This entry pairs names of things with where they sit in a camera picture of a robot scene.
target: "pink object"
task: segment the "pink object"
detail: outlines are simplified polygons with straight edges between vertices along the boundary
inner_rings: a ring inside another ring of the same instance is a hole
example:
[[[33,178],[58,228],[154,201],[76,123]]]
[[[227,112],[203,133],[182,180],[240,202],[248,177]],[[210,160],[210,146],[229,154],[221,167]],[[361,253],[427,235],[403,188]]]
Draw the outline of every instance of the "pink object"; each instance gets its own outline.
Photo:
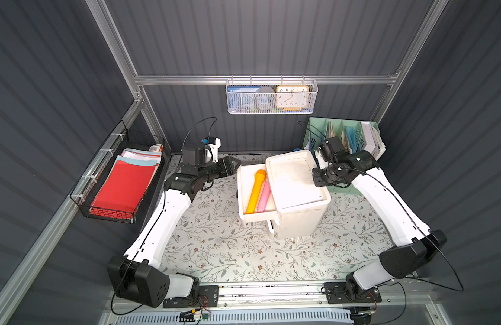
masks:
[[[270,197],[270,183],[269,183],[269,178],[267,177],[263,185],[263,190],[261,191],[261,197],[259,199],[258,206],[256,207],[257,213],[265,211],[265,207],[267,206],[269,197]]]

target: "black mounting plate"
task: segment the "black mounting plate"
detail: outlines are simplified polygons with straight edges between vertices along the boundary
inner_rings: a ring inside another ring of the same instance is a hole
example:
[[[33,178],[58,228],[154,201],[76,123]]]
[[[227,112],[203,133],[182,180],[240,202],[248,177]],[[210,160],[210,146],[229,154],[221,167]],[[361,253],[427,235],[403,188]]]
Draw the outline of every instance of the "black mounting plate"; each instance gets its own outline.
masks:
[[[203,307],[216,307],[218,306],[218,286],[217,285],[200,285],[200,302]],[[165,299],[163,301],[163,308],[200,308],[200,302],[191,304],[182,298]]]
[[[333,304],[356,304],[356,303],[373,303],[373,298],[368,294],[370,292],[375,298],[376,302],[381,302],[381,294],[377,288],[371,288],[364,294],[356,297],[356,299],[351,300],[346,295],[345,291],[346,282],[325,282],[323,285],[329,289],[332,289],[333,293],[326,293],[326,300],[330,305]]]

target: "clock face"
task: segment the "clock face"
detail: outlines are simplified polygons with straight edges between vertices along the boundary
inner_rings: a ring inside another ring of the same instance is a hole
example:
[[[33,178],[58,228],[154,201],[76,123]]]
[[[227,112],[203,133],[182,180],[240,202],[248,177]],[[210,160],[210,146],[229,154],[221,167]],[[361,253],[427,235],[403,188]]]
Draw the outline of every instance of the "clock face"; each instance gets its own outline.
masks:
[[[276,88],[276,106],[283,110],[300,110],[308,106],[308,91],[306,85],[285,85]]]

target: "vent grille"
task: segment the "vent grille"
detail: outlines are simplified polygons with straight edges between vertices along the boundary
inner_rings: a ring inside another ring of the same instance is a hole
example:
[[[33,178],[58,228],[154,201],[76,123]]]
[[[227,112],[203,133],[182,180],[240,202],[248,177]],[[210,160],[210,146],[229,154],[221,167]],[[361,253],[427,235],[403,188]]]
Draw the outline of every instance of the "vent grille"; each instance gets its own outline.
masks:
[[[352,324],[350,311],[338,308],[291,308],[291,309],[251,309],[251,310],[214,310],[213,315],[202,323],[211,324],[252,324],[257,322],[333,322]],[[132,313],[121,316],[116,324],[139,325],[178,325],[179,311],[157,311],[152,313]]]

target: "black wire basket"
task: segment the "black wire basket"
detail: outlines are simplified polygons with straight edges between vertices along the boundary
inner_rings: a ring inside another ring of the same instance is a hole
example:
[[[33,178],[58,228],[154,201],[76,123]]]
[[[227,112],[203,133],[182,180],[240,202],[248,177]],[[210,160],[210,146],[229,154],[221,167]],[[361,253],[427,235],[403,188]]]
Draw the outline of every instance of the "black wire basket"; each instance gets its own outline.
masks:
[[[104,185],[110,171],[115,163],[115,159],[118,155],[122,154],[124,149],[139,149],[148,150],[150,146],[161,144],[165,147],[164,139],[159,136],[138,132],[131,129],[124,129],[123,132],[117,135],[117,139],[111,146],[111,149],[107,151],[104,158],[100,161],[98,167],[95,169],[92,175],[86,176],[86,183],[81,193],[73,193],[71,198],[78,205],[79,210],[85,217],[102,219],[102,220],[112,220],[122,223],[134,224],[137,220],[136,215],[139,210],[141,203],[145,200],[149,192],[155,192],[155,186],[160,178],[165,165],[164,152],[162,152],[162,159],[157,167],[155,175],[153,176],[150,185],[148,186],[146,192],[142,196],[134,211],[120,211],[106,209],[103,207],[93,206],[93,201],[95,200],[98,192]]]

